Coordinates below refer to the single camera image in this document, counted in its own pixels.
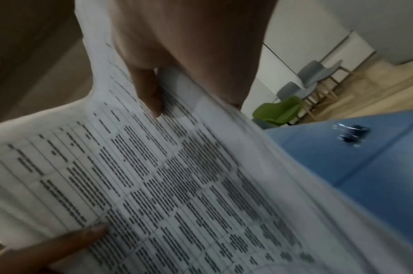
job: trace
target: wooden floor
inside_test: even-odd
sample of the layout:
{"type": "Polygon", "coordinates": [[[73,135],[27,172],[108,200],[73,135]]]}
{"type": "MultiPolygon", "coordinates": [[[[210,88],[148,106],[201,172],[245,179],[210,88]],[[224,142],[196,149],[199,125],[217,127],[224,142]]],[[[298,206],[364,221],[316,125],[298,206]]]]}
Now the wooden floor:
{"type": "MultiPolygon", "coordinates": [[[[338,100],[324,98],[312,108],[317,121],[413,109],[413,62],[393,66],[375,58],[334,89],[338,100]]],[[[298,123],[314,120],[306,115],[298,123]]]]}

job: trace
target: paper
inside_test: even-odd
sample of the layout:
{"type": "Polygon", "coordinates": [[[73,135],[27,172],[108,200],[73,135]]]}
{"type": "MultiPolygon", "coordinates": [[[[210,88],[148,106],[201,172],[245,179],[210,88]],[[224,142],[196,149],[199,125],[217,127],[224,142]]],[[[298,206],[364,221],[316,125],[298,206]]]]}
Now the paper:
{"type": "Polygon", "coordinates": [[[105,4],[78,1],[76,13],[91,95],[0,125],[0,219],[21,223],[10,229],[24,244],[107,222],[66,273],[405,273],[386,246],[367,242],[368,259],[307,192],[322,183],[177,68],[160,74],[165,111],[153,119],[112,46],[105,4]]]}

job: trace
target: hand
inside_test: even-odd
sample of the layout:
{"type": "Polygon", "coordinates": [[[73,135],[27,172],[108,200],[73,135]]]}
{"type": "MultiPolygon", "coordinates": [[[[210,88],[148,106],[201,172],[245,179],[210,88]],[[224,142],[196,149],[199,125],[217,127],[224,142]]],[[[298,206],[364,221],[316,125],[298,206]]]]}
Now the hand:
{"type": "Polygon", "coordinates": [[[155,68],[178,64],[202,88],[241,108],[258,70],[277,0],[111,0],[113,41],[155,117],[155,68]]]}
{"type": "Polygon", "coordinates": [[[107,225],[70,232],[20,250],[7,251],[0,255],[0,273],[3,274],[50,274],[49,264],[72,255],[107,233],[107,225]]]}

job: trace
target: fingernail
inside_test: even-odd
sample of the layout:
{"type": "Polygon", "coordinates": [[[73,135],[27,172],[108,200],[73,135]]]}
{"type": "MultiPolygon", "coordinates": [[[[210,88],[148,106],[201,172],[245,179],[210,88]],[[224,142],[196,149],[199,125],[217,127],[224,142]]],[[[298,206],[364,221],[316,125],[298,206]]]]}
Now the fingernail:
{"type": "Polygon", "coordinates": [[[108,230],[108,224],[106,223],[99,223],[89,228],[89,231],[92,233],[103,233],[108,230]]]}

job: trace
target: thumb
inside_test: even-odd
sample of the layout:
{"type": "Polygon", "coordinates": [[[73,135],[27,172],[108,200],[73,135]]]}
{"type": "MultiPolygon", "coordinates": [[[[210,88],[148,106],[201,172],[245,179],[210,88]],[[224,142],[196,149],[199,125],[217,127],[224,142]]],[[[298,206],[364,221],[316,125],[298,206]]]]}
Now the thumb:
{"type": "Polygon", "coordinates": [[[137,97],[151,110],[154,118],[159,117],[163,112],[163,101],[155,71],[136,67],[129,67],[128,70],[136,88],[137,97]]]}
{"type": "Polygon", "coordinates": [[[30,274],[93,244],[107,233],[107,225],[70,232],[35,246],[0,255],[0,273],[30,274]]]}

